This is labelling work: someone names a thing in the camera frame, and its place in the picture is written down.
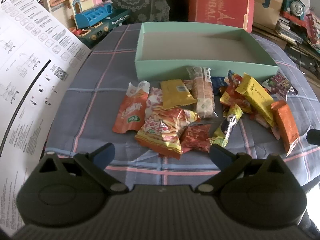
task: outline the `green candy wrapper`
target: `green candy wrapper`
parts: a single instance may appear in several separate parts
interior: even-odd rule
[[[218,144],[221,147],[226,147],[230,134],[233,128],[238,123],[243,112],[238,105],[233,105],[230,107],[226,119],[221,123],[219,128],[214,132],[212,138],[210,138],[210,143]]]

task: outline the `plaid tablecloth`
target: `plaid tablecloth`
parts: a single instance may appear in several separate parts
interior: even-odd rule
[[[111,130],[129,82],[138,84],[134,57],[139,30],[140,24],[116,28],[95,48],[63,98],[46,151],[73,156],[76,152],[91,152],[112,142],[116,157],[105,171],[128,187],[134,184],[190,184],[194,187],[219,172],[208,154],[188,152],[179,161],[159,158],[157,153],[134,140],[135,132],[116,134]],[[288,96],[288,104],[300,138],[291,155],[286,157],[282,140],[276,141],[265,128],[245,115],[233,130],[227,149],[233,153],[246,152],[253,158],[281,154],[303,185],[320,174],[320,147],[306,141],[309,129],[320,129],[319,101],[303,74],[277,45],[252,36],[299,92],[297,96]],[[221,105],[216,99],[216,112],[221,116]]]

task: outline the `instruction sheet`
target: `instruction sheet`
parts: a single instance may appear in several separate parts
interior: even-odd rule
[[[9,236],[23,226],[17,193],[89,53],[37,1],[0,1],[0,226]]]

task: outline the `green box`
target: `green box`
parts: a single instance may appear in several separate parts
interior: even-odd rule
[[[139,81],[189,79],[187,66],[211,68],[211,76],[228,70],[259,81],[276,74],[277,64],[244,29],[194,22],[143,23],[135,57]]]

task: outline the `barcode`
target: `barcode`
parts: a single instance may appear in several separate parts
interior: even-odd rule
[[[177,90],[178,90],[179,92],[188,91],[185,86],[177,86]]]
[[[69,75],[66,71],[62,68],[58,67],[57,70],[53,73],[55,76],[60,78],[62,81],[65,81],[67,76]]]
[[[204,80],[206,82],[211,82],[210,68],[204,68]]]

